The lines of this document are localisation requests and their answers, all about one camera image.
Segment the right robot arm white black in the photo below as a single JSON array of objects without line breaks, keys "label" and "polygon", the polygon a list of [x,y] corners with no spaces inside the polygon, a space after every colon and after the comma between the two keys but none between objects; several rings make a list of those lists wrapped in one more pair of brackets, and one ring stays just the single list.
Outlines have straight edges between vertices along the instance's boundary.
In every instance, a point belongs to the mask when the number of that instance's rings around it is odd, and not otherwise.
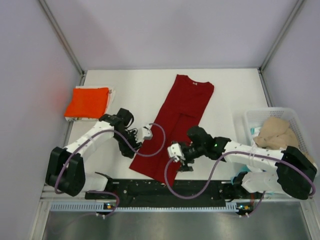
[{"label": "right robot arm white black", "polygon": [[316,192],[317,168],[296,147],[288,146],[284,150],[253,148],[226,137],[212,137],[199,126],[191,127],[187,136],[190,144],[173,142],[167,148],[175,162],[187,165],[205,156],[215,161],[243,164],[250,169],[234,179],[233,192],[239,198],[266,192],[306,200]]}]

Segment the left aluminium frame post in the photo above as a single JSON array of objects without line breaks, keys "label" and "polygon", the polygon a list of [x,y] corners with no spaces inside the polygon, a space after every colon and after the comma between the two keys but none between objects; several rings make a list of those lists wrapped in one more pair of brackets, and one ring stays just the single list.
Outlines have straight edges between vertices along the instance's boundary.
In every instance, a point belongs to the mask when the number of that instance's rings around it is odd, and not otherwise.
[{"label": "left aluminium frame post", "polygon": [[68,56],[69,60],[71,61],[72,65],[75,67],[77,72],[83,76],[85,71],[81,67],[81,64],[79,63],[78,59],[76,58],[76,55],[74,54],[74,51],[72,50],[70,44],[68,43],[62,29],[60,28],[53,12],[51,11],[48,3],[46,0],[37,0],[37,3],[39,4],[40,8],[42,9],[45,17],[49,21],[49,24],[56,35],[58,41],[60,42],[62,48],[64,49],[66,55]]}]

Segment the aluminium frame post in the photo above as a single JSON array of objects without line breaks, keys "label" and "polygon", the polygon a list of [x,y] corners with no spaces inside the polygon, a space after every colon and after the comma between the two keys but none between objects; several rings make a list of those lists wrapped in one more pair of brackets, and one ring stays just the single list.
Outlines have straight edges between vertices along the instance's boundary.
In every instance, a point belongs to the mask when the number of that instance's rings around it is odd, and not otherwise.
[{"label": "aluminium frame post", "polygon": [[46,0],[37,0],[37,3],[39,4],[40,8],[42,9],[45,17],[49,21],[49,24],[56,35],[58,41],[60,42],[62,48],[64,49],[66,55],[68,56],[69,60],[71,61],[72,65],[75,67],[77,72],[83,76],[85,71],[81,67],[81,64],[79,63],[78,59],[76,58],[76,55],[74,54],[74,51],[72,50],[70,44],[68,43],[62,29],[60,28],[53,12],[51,11],[48,3]]},{"label": "aluminium frame post", "polygon": [[283,40],[285,39],[287,33],[293,26],[296,18],[300,14],[301,10],[303,9],[306,0],[297,0],[290,11],[288,17],[285,19],[284,24],[282,25],[279,33],[277,34],[275,40],[273,41],[269,51],[266,54],[266,57],[262,61],[262,64],[258,68],[259,73],[262,75],[264,71],[267,69],[268,65],[270,64],[271,60],[273,59],[274,55],[276,54],[278,48],[282,44]]}]

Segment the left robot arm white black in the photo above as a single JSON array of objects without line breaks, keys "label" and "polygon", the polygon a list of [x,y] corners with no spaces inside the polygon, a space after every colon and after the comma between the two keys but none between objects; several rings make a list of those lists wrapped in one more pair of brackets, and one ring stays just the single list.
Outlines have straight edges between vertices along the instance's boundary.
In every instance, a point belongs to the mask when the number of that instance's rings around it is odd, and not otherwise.
[{"label": "left robot arm white black", "polygon": [[129,127],[134,121],[132,113],[120,108],[117,114],[104,114],[93,127],[76,141],[64,147],[55,147],[49,156],[45,183],[57,194],[75,197],[80,192],[95,190],[102,198],[114,191],[107,177],[85,171],[86,160],[109,140],[116,140],[122,156],[132,159],[141,148],[143,140],[152,134],[148,127]]}]

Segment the dark red t shirt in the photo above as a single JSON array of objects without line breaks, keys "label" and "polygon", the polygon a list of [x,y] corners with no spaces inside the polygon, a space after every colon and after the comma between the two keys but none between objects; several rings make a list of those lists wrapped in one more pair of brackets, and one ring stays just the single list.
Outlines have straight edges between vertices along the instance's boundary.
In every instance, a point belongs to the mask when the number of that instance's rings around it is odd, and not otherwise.
[{"label": "dark red t shirt", "polygon": [[167,148],[173,141],[190,141],[187,131],[200,123],[213,92],[214,85],[210,82],[196,82],[178,74],[154,120],[165,132],[163,149],[152,157],[136,155],[129,168],[164,183],[165,167],[170,159]]}]

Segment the right aluminium frame post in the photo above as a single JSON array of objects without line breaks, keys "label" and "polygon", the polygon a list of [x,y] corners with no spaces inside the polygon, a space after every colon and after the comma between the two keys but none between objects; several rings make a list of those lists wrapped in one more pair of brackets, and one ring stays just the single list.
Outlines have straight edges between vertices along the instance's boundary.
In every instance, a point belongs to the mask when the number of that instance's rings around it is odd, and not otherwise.
[{"label": "right aluminium frame post", "polygon": [[262,64],[258,68],[259,73],[262,75],[264,71],[267,69],[268,65],[270,64],[271,60],[273,59],[274,55],[276,54],[278,48],[282,44],[283,40],[285,39],[287,33],[293,26],[296,18],[300,14],[301,10],[303,9],[306,0],[297,0],[290,11],[288,17],[285,19],[284,24],[282,25],[279,33],[277,34],[275,40],[273,41],[269,51],[266,54],[266,57],[262,61]]}]

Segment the beige t shirt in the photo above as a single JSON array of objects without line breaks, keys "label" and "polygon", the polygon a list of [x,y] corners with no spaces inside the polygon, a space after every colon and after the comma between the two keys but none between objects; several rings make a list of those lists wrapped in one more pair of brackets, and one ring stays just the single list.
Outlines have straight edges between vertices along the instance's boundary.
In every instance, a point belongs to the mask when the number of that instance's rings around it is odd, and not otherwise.
[{"label": "beige t shirt", "polygon": [[271,150],[285,150],[287,147],[299,149],[299,142],[296,134],[290,128],[287,120],[269,117],[260,129],[253,141],[260,148]]}]

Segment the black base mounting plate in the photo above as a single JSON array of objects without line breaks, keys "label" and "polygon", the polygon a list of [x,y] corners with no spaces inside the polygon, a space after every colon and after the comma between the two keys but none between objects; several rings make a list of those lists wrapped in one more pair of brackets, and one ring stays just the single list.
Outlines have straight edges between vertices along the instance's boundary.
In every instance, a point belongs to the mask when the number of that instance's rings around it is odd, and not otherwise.
[{"label": "black base mounting plate", "polygon": [[119,207],[224,207],[226,201],[258,200],[262,194],[249,193],[239,184],[209,182],[205,191],[194,199],[173,195],[166,185],[149,179],[110,179],[105,188],[119,197]]}]

